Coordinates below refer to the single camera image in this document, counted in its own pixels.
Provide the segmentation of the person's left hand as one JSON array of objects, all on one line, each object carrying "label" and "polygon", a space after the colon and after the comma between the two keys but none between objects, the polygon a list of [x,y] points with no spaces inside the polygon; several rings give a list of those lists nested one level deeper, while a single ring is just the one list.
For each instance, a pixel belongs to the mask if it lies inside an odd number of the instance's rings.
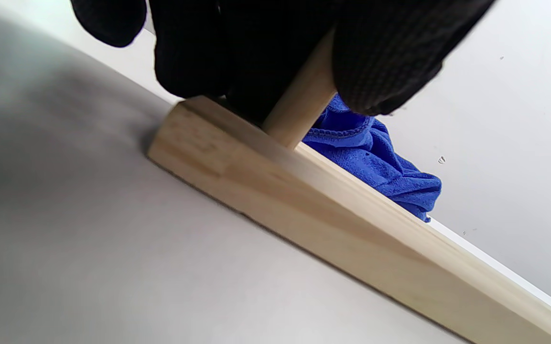
[{"label": "person's left hand", "polygon": [[73,0],[99,41],[131,44],[151,14],[157,81],[181,98],[213,96],[262,124],[334,29],[332,71],[343,102],[388,115],[441,70],[491,0]]}]

